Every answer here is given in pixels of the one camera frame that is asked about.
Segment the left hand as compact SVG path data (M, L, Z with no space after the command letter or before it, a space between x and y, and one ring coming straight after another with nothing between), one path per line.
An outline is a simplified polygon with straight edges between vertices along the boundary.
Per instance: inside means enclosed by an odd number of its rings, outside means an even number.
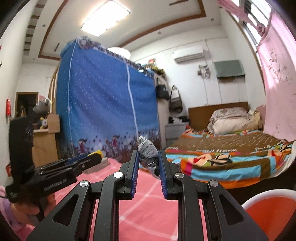
M53 208L56 206L56 199L55 194L51 194L47 196L48 205L44 211L44 216L48 215ZM37 215L39 214L40 210L34 204L27 204L27 203L11 203L11 211L14 218L22 223L22 224L30 224L33 223L30 221L30 215Z

